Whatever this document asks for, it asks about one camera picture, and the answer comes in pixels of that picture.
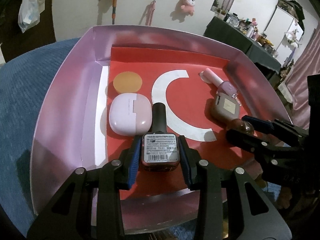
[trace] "yellow sticker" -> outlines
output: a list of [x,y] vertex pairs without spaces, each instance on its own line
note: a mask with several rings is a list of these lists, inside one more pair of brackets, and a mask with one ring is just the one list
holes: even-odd
[[235,114],[236,112],[236,104],[232,103],[230,100],[226,98],[224,100],[223,108],[232,114]]

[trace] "blue fabric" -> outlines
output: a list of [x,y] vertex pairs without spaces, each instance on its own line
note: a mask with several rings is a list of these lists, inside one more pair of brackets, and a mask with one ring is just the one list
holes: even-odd
[[78,39],[25,53],[0,68],[0,204],[23,235],[34,220],[29,164],[44,96]]

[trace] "red surface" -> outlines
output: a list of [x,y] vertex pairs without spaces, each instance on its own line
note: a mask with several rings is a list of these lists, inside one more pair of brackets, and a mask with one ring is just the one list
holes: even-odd
[[[123,71],[133,71],[142,78],[139,94],[145,95],[150,102],[151,90],[156,79],[171,70],[186,70],[189,78],[179,78],[171,82],[166,91],[167,102],[172,111],[183,121],[200,128],[212,128],[217,138],[214,142],[198,142],[187,139],[189,147],[215,165],[231,169],[252,158],[252,154],[230,145],[225,139],[225,125],[210,115],[210,106],[216,93],[213,84],[203,82],[201,71],[210,67],[220,78],[228,80],[223,71],[228,60],[184,51],[159,50],[146,48],[111,49],[111,63],[108,84],[107,117],[112,100],[118,95],[113,87],[113,79]],[[240,117],[248,109],[240,107]],[[123,149],[129,148],[132,138],[114,133],[107,121],[107,145],[109,161],[119,157]],[[130,191],[121,191],[121,199],[169,193],[186,188],[180,166],[171,172],[147,172],[139,169],[136,183]]]

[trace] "barcode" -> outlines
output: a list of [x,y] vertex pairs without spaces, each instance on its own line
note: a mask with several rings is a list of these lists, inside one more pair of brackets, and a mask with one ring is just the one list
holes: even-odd
[[149,155],[148,161],[162,161],[162,160],[168,160],[168,155],[158,154],[158,155]]

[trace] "white stripe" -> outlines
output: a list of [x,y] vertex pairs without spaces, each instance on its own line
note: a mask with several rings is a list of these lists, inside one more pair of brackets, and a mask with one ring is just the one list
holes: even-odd
[[106,149],[107,133],[107,86],[109,78],[109,67],[103,66],[99,82],[96,122],[94,131],[94,162],[97,168],[102,167],[108,162]]
[[172,70],[162,74],[153,84],[151,92],[152,103],[160,102],[165,104],[167,125],[177,134],[184,135],[186,138],[200,142],[216,141],[217,139],[212,129],[202,129],[184,122],[172,112],[168,105],[165,95],[168,85],[175,79],[188,77],[186,70]]

